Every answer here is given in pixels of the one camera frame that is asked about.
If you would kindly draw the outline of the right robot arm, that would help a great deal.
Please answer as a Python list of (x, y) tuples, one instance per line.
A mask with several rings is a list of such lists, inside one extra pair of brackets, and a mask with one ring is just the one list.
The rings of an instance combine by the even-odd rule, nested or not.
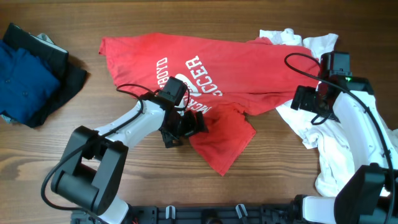
[(299, 195), (294, 219), (307, 223), (397, 223), (397, 152), (376, 109), (373, 88), (354, 77), (349, 54), (328, 52), (317, 61), (317, 88), (298, 86), (291, 108), (339, 122), (355, 174), (336, 197)]

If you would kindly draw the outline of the red printed t-shirt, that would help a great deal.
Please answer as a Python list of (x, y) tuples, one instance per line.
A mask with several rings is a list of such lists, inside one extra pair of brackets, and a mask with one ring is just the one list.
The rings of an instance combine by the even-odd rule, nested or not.
[(190, 111), (208, 128), (190, 144), (220, 175), (227, 173), (256, 130), (246, 115), (259, 115), (291, 100), (298, 86), (315, 87), (318, 64), (301, 46), (267, 38), (230, 42), (153, 33), (104, 37), (99, 53), (117, 86), (136, 94), (161, 89), (174, 77), (190, 89)]

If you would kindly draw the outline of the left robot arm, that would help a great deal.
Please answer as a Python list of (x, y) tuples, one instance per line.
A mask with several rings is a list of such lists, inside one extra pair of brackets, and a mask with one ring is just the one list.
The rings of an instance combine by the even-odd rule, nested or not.
[(117, 196), (128, 151), (156, 131), (167, 148), (180, 146), (181, 138), (207, 132), (203, 113), (187, 109), (183, 97), (189, 94), (186, 84), (172, 77), (162, 89), (147, 89), (136, 96), (135, 107), (112, 123), (97, 129), (76, 128), (62, 158), (43, 181), (42, 200), (64, 209), (46, 197), (45, 189), (50, 187), (75, 204), (71, 211), (94, 222), (135, 223), (132, 207)]

